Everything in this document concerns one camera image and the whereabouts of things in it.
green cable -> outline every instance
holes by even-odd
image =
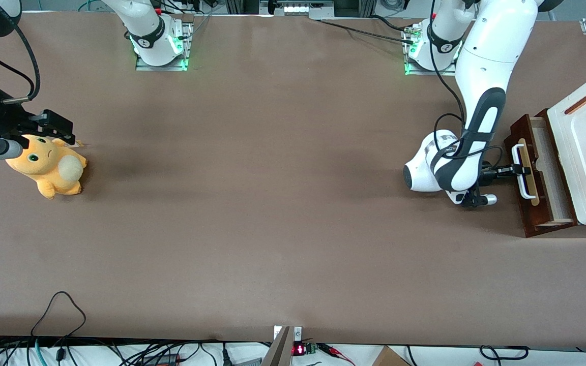
[[[40,345],[38,344],[38,340],[35,340],[35,352],[38,354],[38,358],[40,359],[40,363],[42,366],[48,366],[47,362],[44,361],[44,357],[42,357],[42,353],[40,353]]]

stuffed animal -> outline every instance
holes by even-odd
[[[38,190],[47,199],[55,194],[77,195],[81,193],[78,181],[87,166],[87,160],[65,147],[60,139],[50,141],[47,137],[24,135],[28,148],[20,156],[6,162],[21,174],[35,180]]]

black strap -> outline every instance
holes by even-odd
[[[130,37],[132,37],[135,43],[138,44],[141,48],[153,48],[153,44],[155,44],[155,41],[160,39],[160,37],[162,37],[162,35],[164,34],[164,19],[162,19],[161,17],[158,17],[158,19],[160,20],[160,24],[158,24],[158,27],[155,28],[155,30],[149,33],[148,35],[138,36],[128,32]]]
[[[435,48],[437,48],[437,51],[440,53],[451,52],[452,49],[456,48],[458,44],[460,44],[462,38],[465,37],[465,35],[463,35],[459,39],[452,41],[441,39],[440,37],[435,35],[435,33],[433,32],[433,27],[428,27],[426,29],[426,35],[428,35],[429,39],[431,40],[431,44],[435,45]]]
[[[494,132],[474,132],[470,130],[462,130],[460,138],[468,141],[481,141],[489,143],[494,138]]]

drawer handle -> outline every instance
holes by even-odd
[[[523,148],[523,146],[523,144],[516,144],[512,147],[512,161],[514,164],[521,165],[521,159],[519,159],[519,149]],[[528,191],[526,190],[526,181],[523,178],[523,174],[517,174],[517,183],[519,183],[519,193],[524,199],[531,200],[537,198],[534,195],[528,194]]]

cable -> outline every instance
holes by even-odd
[[[361,33],[363,35],[368,35],[368,36],[371,36],[371,37],[377,37],[377,38],[380,38],[380,39],[394,40],[396,42],[413,44],[413,41],[411,41],[411,40],[396,39],[395,37],[388,37],[388,36],[384,36],[384,35],[378,35],[376,33],[366,32],[365,30],[360,30],[360,29],[356,29],[356,28],[352,28],[352,27],[346,27],[345,25],[340,25],[340,24],[336,24],[336,23],[330,23],[328,21],[318,20],[318,22],[319,23],[323,23],[323,24],[327,24],[327,25],[333,25],[334,27],[343,28],[343,29],[346,29],[348,31],[353,31],[353,32]]]
[[[31,366],[31,356],[28,354],[28,352],[30,351],[30,347],[31,347],[31,337],[28,338],[28,340],[26,341],[26,365],[27,366]]]
[[[8,354],[8,352],[6,352],[6,359],[5,359],[4,363],[2,364],[2,366],[7,366],[7,364],[9,363],[10,357],[12,357],[12,355],[15,354],[15,351],[17,350],[19,345],[21,345],[21,341],[17,342],[17,345],[15,345],[15,347],[12,349],[12,352],[10,352],[10,354]]]
[[[35,90],[35,84],[33,83],[33,81],[31,80],[30,77],[26,76],[26,74],[15,69],[11,65],[8,65],[7,63],[3,62],[2,60],[0,60],[0,65],[2,67],[4,67],[5,69],[13,72],[14,74],[17,74],[17,75],[23,77],[23,79],[25,79],[28,82],[28,85],[31,87],[30,90],[28,91],[28,95],[31,95],[33,93],[33,91]]]
[[[209,14],[207,14],[207,16],[205,17],[205,19],[202,20],[202,22],[200,24],[198,24],[198,27],[194,28],[193,32],[191,32],[191,37],[193,37],[194,34],[196,34],[196,32],[198,31],[198,29],[200,29],[205,23],[207,23],[207,21],[209,21],[209,19],[212,16],[212,13],[215,12],[217,9],[212,9]]]
[[[38,354],[38,358],[40,359],[40,363],[42,366],[48,366],[47,361],[44,361],[44,357],[42,356],[42,352],[40,352],[40,345],[38,343],[38,339],[35,338],[35,353]]]
[[[494,356],[488,356],[485,354],[485,352],[483,352],[483,350],[491,350],[492,353],[494,354]],[[496,352],[496,350],[494,349],[494,347],[492,346],[480,346],[479,347],[479,352],[481,353],[481,356],[485,357],[486,359],[489,359],[490,361],[497,361],[499,366],[502,366],[501,361],[520,361],[522,359],[525,359],[526,357],[528,357],[528,347],[519,347],[519,349],[524,351],[524,354],[521,356],[517,356],[517,357],[500,357],[499,354]]]
[[[12,18],[10,18],[9,14],[7,12],[5,12],[2,9],[2,7],[0,7],[0,12],[3,15],[5,15],[6,19],[9,21],[10,25],[12,25],[15,28],[15,31],[17,32],[17,34],[19,35],[19,38],[21,39],[22,43],[24,44],[24,48],[26,48],[26,52],[28,52],[28,57],[31,58],[31,64],[33,65],[33,72],[35,73],[35,88],[33,88],[33,92],[26,96],[26,100],[21,100],[21,101],[19,101],[19,103],[33,100],[35,97],[37,97],[38,93],[40,92],[40,68],[38,67],[38,61],[37,61],[37,59],[35,59],[35,54],[33,53],[33,49],[31,49],[31,45],[28,43],[28,39],[26,39],[26,36],[21,31],[21,29],[19,28],[17,23]]]
[[[372,14],[370,16],[370,18],[374,18],[374,19],[379,19],[380,21],[383,21],[383,23],[385,23],[388,27],[393,28],[396,31],[400,31],[403,32],[405,30],[405,28],[410,27],[411,25],[407,25],[405,27],[397,27],[396,25],[394,25],[393,23],[390,23],[388,21],[388,19],[384,18],[383,16],[379,16],[377,14]]]
[[[426,30],[427,32],[433,31],[433,12],[434,11],[435,11],[435,0],[432,0],[431,1],[431,14],[430,14],[429,23],[428,23],[428,29]],[[458,111],[460,111],[460,117],[456,116],[453,113],[445,113],[445,114],[442,114],[442,116],[439,116],[437,118],[437,120],[435,121],[435,125],[433,125],[433,143],[435,144],[435,148],[437,148],[437,150],[440,150],[440,148],[439,148],[440,146],[439,146],[439,144],[437,144],[437,125],[438,125],[438,123],[440,123],[440,120],[442,120],[442,118],[444,118],[445,116],[453,116],[453,117],[460,120],[460,122],[462,124],[462,128],[464,129],[465,128],[465,110],[463,109],[462,101],[460,100],[460,97],[458,96],[458,94],[456,94],[456,92],[451,88],[451,86],[449,86],[447,84],[447,82],[442,78],[442,74],[440,74],[440,71],[437,69],[437,65],[435,64],[435,56],[433,56],[433,42],[431,40],[431,37],[427,37],[427,39],[428,39],[429,53],[431,55],[431,63],[433,65],[433,69],[435,70],[435,74],[437,75],[437,78],[440,80],[440,83],[442,83],[442,85],[444,85],[444,87],[454,97],[454,99],[456,100],[456,103],[458,104]],[[454,146],[455,144],[460,143],[460,141],[462,141],[462,137],[460,137],[459,139],[457,139],[453,143],[449,144],[449,146],[447,146],[447,147]],[[462,144],[459,144],[458,148],[456,149],[456,151],[453,154],[451,154],[451,155],[444,154],[444,155],[442,155],[442,157],[446,158],[446,159],[451,159],[451,160],[464,159],[464,158],[468,158],[470,156],[485,153],[486,151],[495,148],[500,151],[500,156],[499,156],[497,162],[495,163],[495,165],[493,165],[494,168],[496,168],[498,166],[498,164],[501,162],[501,160],[503,158],[503,148],[498,145],[487,146],[486,148],[483,148],[483,149],[475,151],[475,152],[471,152],[467,155],[459,155],[461,147],[462,147]]]
[[[202,343],[198,343],[200,345],[200,349],[205,352],[206,354],[210,355],[210,357],[214,360],[214,366],[218,366],[218,364],[216,364],[216,357],[214,357],[213,354],[210,354],[210,352],[207,352],[207,350],[205,349],[205,347],[202,346]]]
[[[78,366],[76,360],[74,359],[74,355],[72,354],[72,349],[69,348],[69,345],[67,345],[67,353],[69,354],[69,357],[72,359],[72,363],[74,364],[74,366]]]
[[[413,358],[413,352],[411,351],[410,345],[407,345],[406,348],[408,350],[408,358],[411,359],[411,363],[413,364],[413,366],[417,366],[415,359]]]
[[[70,331],[69,333],[67,333],[67,335],[63,336],[63,338],[71,337],[72,334],[74,334],[76,331],[78,331],[79,329],[81,329],[81,327],[85,325],[85,322],[87,321],[87,316],[85,315],[84,311],[78,305],[76,305],[74,299],[72,299],[72,296],[67,291],[58,291],[55,294],[53,294],[51,300],[49,300],[49,305],[47,305],[47,308],[44,310],[44,314],[42,314],[38,321],[35,322],[33,328],[31,328],[31,337],[35,337],[35,334],[33,333],[35,331],[35,328],[39,326],[42,320],[44,320],[44,317],[46,317],[47,313],[49,312],[49,308],[51,308],[51,304],[53,303],[56,296],[58,296],[59,294],[64,294],[65,296],[67,296],[69,298],[69,301],[72,302],[74,308],[76,308],[76,310],[78,310],[81,313],[81,315],[83,315],[83,322],[81,322],[81,324],[78,327],[76,327],[73,331]]]

